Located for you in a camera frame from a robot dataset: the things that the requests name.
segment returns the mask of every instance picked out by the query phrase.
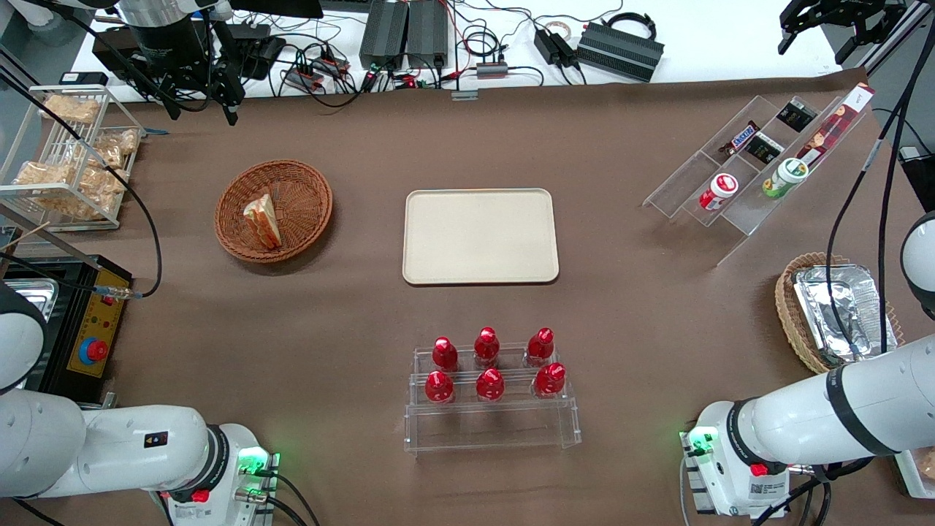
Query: wicker basket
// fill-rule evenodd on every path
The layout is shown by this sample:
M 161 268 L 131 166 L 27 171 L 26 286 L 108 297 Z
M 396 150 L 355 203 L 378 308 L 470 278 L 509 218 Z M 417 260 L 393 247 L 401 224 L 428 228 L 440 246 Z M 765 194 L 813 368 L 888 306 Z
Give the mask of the wicker basket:
M 831 256 L 832 265 L 844 265 L 849 262 L 850 260 L 846 257 Z M 796 296 L 796 290 L 792 286 L 792 273 L 804 267 L 824 264 L 824 252 L 804 254 L 793 259 L 779 276 L 779 280 L 776 281 L 776 311 L 779 313 L 779 320 L 783 323 L 785 337 L 788 338 L 799 359 L 816 374 L 827 373 L 830 368 L 819 358 L 818 349 L 815 348 L 808 321 L 805 320 L 805 314 L 802 313 L 802 309 L 798 305 L 798 296 Z M 902 339 L 902 328 L 899 326 L 899 321 L 893 314 L 893 307 L 889 303 L 886 304 L 886 315 L 889 316 L 889 323 L 893 326 L 893 333 L 896 335 L 897 342 L 899 345 L 905 344 L 906 342 Z
M 269 194 L 276 210 L 282 246 L 269 250 L 247 227 L 243 209 Z M 315 168 L 298 161 L 269 161 L 249 168 L 221 195 L 214 232 L 224 250 L 244 261 L 277 263 L 309 248 L 331 218 L 331 188 Z

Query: clear acrylic rack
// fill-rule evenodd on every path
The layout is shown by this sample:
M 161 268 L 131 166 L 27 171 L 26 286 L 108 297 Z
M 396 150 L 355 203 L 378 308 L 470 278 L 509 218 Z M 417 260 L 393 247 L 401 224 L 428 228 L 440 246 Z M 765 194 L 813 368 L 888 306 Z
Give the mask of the clear acrylic rack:
M 705 227 L 713 225 L 718 218 L 724 218 L 740 232 L 741 239 L 718 262 L 718 265 L 723 263 L 754 235 L 778 206 L 790 199 L 798 187 L 808 184 L 808 180 L 797 184 L 785 196 L 778 199 L 767 197 L 762 190 L 763 182 L 772 177 L 779 163 L 798 154 L 825 119 L 838 109 L 843 97 L 835 98 L 822 111 L 797 96 L 792 100 L 817 114 L 801 133 L 777 118 L 780 108 L 758 95 L 660 184 L 643 201 L 643 206 L 653 205 L 670 219 L 679 212 L 685 212 Z M 867 105 L 844 130 L 834 147 L 810 165 L 809 179 L 815 177 L 818 167 L 834 153 L 837 145 L 846 139 L 847 134 L 857 126 L 869 110 L 870 105 Z M 730 142 L 750 121 L 761 125 L 760 131 L 784 148 L 783 153 L 768 164 L 764 164 L 745 150 L 729 158 L 726 158 L 724 153 L 718 152 L 719 148 Z M 708 211 L 698 204 L 698 198 L 708 188 L 712 178 L 719 173 L 733 175 L 737 179 L 739 190 L 721 209 Z
M 538 368 L 523 364 L 525 345 L 500 346 L 497 369 L 503 374 L 506 392 L 497 402 L 477 399 L 475 384 L 482 369 L 474 364 L 473 345 L 457 345 L 458 373 L 454 402 L 436 404 L 425 396 L 425 379 L 436 369 L 431 348 L 413 353 L 406 404 L 405 449 L 413 455 L 429 451 L 491 449 L 501 447 L 561 446 L 581 443 L 578 403 L 571 382 L 551 399 L 532 394 Z M 558 361 L 555 352 L 549 362 Z

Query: wire rack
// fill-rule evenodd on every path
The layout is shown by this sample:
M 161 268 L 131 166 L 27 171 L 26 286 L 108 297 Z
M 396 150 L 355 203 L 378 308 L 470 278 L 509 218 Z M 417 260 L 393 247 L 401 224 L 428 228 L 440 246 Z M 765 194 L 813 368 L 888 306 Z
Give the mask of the wire rack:
M 123 160 L 122 169 L 126 173 L 125 179 L 129 181 L 134 163 L 137 160 L 139 141 L 146 135 L 146 129 L 130 114 L 127 108 L 118 101 L 105 86 L 100 85 L 68 85 L 68 86 L 34 86 L 31 92 L 40 98 L 44 95 L 68 95 L 80 99 L 96 100 L 100 110 L 90 123 L 69 121 L 76 132 L 88 144 L 95 144 L 102 134 L 107 132 L 122 132 L 128 129 L 137 131 L 137 144 L 133 151 Z M 108 107 L 114 104 L 120 111 L 108 112 Z M 10 153 L 0 168 L 0 181 L 5 181 L 12 167 L 15 153 L 21 148 L 23 140 L 30 127 L 42 121 L 51 123 L 48 135 L 43 143 L 42 150 L 34 158 L 38 163 L 50 166 L 61 166 L 75 163 L 76 175 L 71 183 L 42 183 L 42 184 L 3 184 L 0 185 L 0 199 L 10 207 L 29 217 L 38 224 L 49 223 L 50 231 L 76 231 L 76 230 L 104 230 L 120 227 L 117 216 L 123 202 L 123 192 L 114 200 L 114 204 L 107 209 L 102 208 L 79 190 L 81 179 L 88 167 L 89 152 L 81 148 L 78 142 L 60 124 L 40 119 L 41 110 L 30 108 L 23 117 L 20 130 L 10 147 Z M 55 199 L 77 199 L 94 211 L 93 218 L 85 219 L 72 217 L 56 210 L 50 210 L 45 203 Z

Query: brown table surface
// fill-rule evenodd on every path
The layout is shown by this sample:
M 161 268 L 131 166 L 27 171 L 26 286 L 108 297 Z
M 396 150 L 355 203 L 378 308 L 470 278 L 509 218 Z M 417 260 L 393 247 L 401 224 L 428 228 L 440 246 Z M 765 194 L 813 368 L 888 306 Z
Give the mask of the brown table surface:
M 249 100 L 235 127 L 216 106 L 177 122 L 159 107 L 132 106 L 144 125 L 171 135 L 147 139 L 134 169 L 163 241 L 165 280 L 153 297 L 127 307 L 113 356 L 121 405 L 186 405 L 210 422 L 246 425 L 282 453 L 283 473 L 323 526 L 681 524 L 677 431 L 708 403 L 765 394 L 810 374 L 785 340 L 773 286 L 789 260 L 824 250 L 879 126 L 864 119 L 719 268 L 726 246 L 717 229 L 670 224 L 640 204 L 754 95 L 782 106 L 798 94 L 824 107 L 860 79 L 852 71 L 815 80 L 491 90 L 467 103 L 413 90 L 365 95 L 333 115 L 310 98 Z M 243 169 L 277 158 L 324 173 L 336 213 L 325 238 L 297 260 L 246 266 L 215 240 L 214 207 Z M 884 175 L 878 159 L 837 245 L 872 268 Z M 406 284 L 409 192 L 528 186 L 554 200 L 557 281 Z M 897 247 L 922 214 L 901 173 L 893 204 L 887 291 L 911 341 L 933 326 L 899 272 Z M 151 283 L 151 237 L 135 203 L 122 211 L 120 230 L 80 239 L 83 250 L 132 271 L 137 288 Z M 504 342 L 555 330 L 583 443 L 416 460 L 403 451 L 412 348 L 440 334 L 470 342 L 488 324 Z M 884 461 L 834 491 L 828 525 L 931 524 L 935 513 L 935 504 L 898 493 Z M 142 491 L 36 505 L 67 526 L 164 523 Z M 4 524 L 37 524 L 9 501 L 0 516 Z

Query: foil container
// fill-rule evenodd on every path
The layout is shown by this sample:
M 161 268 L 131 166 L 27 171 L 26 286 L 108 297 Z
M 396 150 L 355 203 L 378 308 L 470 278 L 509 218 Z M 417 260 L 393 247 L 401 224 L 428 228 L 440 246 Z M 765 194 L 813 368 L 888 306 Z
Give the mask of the foil container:
M 824 265 L 796 270 L 792 274 L 792 284 L 812 332 L 818 357 L 828 367 L 880 355 L 880 297 L 869 270 L 859 265 L 831 267 L 831 296 L 838 307 L 843 328 L 832 311 Z M 895 349 L 896 335 L 888 318 L 885 337 L 886 348 Z

